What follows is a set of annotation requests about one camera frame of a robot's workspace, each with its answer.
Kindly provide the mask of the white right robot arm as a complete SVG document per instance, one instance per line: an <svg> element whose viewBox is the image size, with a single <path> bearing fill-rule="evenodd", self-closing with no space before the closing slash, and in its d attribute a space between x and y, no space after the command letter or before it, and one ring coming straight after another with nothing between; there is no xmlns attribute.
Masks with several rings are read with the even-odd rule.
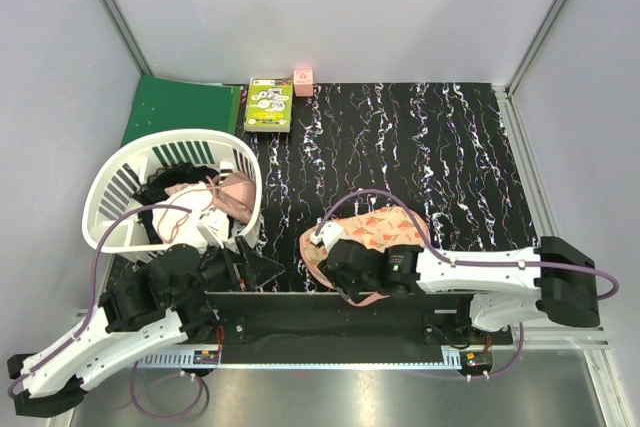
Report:
<svg viewBox="0 0 640 427"><path fill-rule="evenodd" d="M559 237L512 251L432 253L399 244L382 251L345 233L311 237L326 248L319 269L348 300L365 293L393 298L437 292L468 292L469 307L454 318L466 343L519 322L546 318L555 324L592 328L600 323L595 264Z"/></svg>

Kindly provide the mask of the pink mesh bra laundry bag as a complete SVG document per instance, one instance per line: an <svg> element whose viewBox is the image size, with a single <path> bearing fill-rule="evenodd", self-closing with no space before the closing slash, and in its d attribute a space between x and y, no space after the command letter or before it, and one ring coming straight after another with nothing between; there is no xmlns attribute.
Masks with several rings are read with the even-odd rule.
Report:
<svg viewBox="0 0 640 427"><path fill-rule="evenodd" d="M326 224L336 224L344 231L347 240L353 240L368 249L384 254L392 247L409 245L426 247L425 241L419 233L419 228L431 240L429 229L424 219L416 212L406 212L400 206L383 207L373 212L360 214L349 218L331 220ZM299 250L307 270L324 287L336 291L331 280L321 271L320 264L328 257L325 245L312 242L316 227L312 227L299 238Z"/></svg>

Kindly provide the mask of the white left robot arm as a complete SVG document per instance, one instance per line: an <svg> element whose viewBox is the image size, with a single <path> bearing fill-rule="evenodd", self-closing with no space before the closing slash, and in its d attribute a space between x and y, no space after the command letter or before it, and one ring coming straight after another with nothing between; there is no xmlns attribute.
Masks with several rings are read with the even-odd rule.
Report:
<svg viewBox="0 0 640 427"><path fill-rule="evenodd" d="M255 292L285 268L258 254L243 237L235 250L178 244L105 290L86 317L43 351L7 361L22 390L17 415L65 413L121 369L155 351L203 343L222 328L212 292Z"/></svg>

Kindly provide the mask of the pink satin bra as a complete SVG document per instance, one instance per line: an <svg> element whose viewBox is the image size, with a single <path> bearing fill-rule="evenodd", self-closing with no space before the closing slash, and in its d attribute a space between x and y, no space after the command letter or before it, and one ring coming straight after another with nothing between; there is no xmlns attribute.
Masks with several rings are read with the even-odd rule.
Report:
<svg viewBox="0 0 640 427"><path fill-rule="evenodd" d="M166 189L171 205L186 207L192 212L217 209L229 217L247 224L253 215L256 184L244 173L233 172L222 178L208 178L197 184L177 184Z"/></svg>

